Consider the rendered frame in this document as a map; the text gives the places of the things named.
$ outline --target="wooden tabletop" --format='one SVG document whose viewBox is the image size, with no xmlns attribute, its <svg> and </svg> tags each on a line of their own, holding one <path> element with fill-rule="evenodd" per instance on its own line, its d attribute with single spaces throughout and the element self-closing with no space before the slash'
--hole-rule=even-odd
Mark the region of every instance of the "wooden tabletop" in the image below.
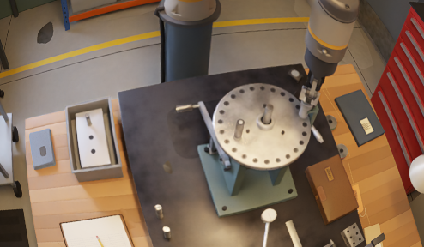
<svg viewBox="0 0 424 247">
<path fill-rule="evenodd" d="M 360 188 L 364 206 L 359 213 L 361 225 L 367 227 L 379 223 L 386 236 L 385 247 L 422 246 L 385 135 L 358 148 L 334 103 L 334 98 L 356 90 L 362 90 L 366 95 L 354 67 L 339 66 L 336 73 L 326 79 L 320 104 L 325 114 L 337 119 L 338 125 L 333 131 L 336 143 L 348 147 L 343 165 L 351 184 Z M 112 101 L 112 108 L 122 163 L 128 165 L 117 99 Z M 28 137 L 29 133 L 44 129 L 51 129 L 57 165 L 35 171 Z M 65 246 L 59 228 L 61 222 L 114 214 L 124 216 L 136 247 L 152 246 L 128 166 L 123 168 L 123 178 L 79 183 L 70 170 L 64 111 L 26 119 L 25 132 L 29 194 L 39 247 Z"/>
</svg>

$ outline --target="brown box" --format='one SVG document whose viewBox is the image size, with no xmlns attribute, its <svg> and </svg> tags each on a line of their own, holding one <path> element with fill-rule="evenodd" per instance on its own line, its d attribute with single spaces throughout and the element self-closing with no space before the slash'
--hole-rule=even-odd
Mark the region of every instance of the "brown box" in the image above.
<svg viewBox="0 0 424 247">
<path fill-rule="evenodd" d="M 326 225 L 359 207 L 339 155 L 308 166 L 305 174 Z"/>
</svg>

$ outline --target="red tool cabinet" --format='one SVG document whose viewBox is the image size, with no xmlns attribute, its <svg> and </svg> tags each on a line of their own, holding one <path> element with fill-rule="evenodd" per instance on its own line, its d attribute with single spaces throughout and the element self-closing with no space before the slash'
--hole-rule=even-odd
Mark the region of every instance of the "red tool cabinet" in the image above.
<svg viewBox="0 0 424 247">
<path fill-rule="evenodd" d="M 424 154 L 424 3 L 411 5 L 371 99 L 406 193 L 414 190 L 410 163 Z"/>
</svg>

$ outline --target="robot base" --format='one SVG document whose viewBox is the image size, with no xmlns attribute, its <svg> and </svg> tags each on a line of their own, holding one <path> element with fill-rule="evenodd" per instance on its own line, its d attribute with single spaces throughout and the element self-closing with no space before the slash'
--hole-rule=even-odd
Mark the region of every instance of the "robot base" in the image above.
<svg viewBox="0 0 424 247">
<path fill-rule="evenodd" d="M 208 181 L 209 191 L 215 204 L 215 210 L 219 217 L 285 202 L 294 199 L 298 195 L 291 171 L 287 166 L 283 168 L 285 173 L 281 182 L 275 186 L 272 184 L 272 178 L 268 171 L 243 168 L 244 179 L 240 179 L 239 193 L 231 196 L 226 183 L 228 179 L 231 179 L 228 174 L 238 181 L 236 178 L 237 174 L 232 174 L 240 171 L 240 167 L 242 168 L 243 166 L 231 159 L 232 170 L 227 171 L 227 174 L 225 174 L 223 165 L 219 161 L 220 156 L 204 152 L 204 148 L 207 146 L 208 144 L 199 145 L 197 150 Z"/>
</svg>

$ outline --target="concrete floor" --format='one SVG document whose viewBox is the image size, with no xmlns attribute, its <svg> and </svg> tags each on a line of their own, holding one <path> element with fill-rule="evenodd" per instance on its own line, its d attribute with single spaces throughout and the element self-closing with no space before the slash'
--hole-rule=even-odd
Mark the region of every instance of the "concrete floor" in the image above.
<svg viewBox="0 0 424 247">
<path fill-rule="evenodd" d="M 271 17 L 308 17 L 306 0 L 221 0 L 218 21 Z M 91 45 L 158 30 L 154 16 L 157 4 L 148 4 L 71 24 L 64 31 L 59 1 L 20 13 L 18 18 L 0 20 L 0 36 L 10 68 Z M 53 38 L 37 43 L 38 31 L 52 22 Z M 306 23 L 285 23 L 215 28 L 210 74 L 303 63 Z M 23 208 L 31 247 L 37 246 L 27 190 L 24 120 L 61 111 L 103 96 L 117 98 L 118 91 L 144 87 L 160 81 L 160 39 L 145 39 L 50 63 L 0 79 L 2 100 L 14 114 L 20 142 L 14 145 L 15 180 L 21 182 L 23 197 L 15 198 L 10 186 L 0 187 L 0 210 Z M 371 96 L 385 68 L 366 32 L 356 24 L 341 64 L 351 63 Z"/>
</svg>

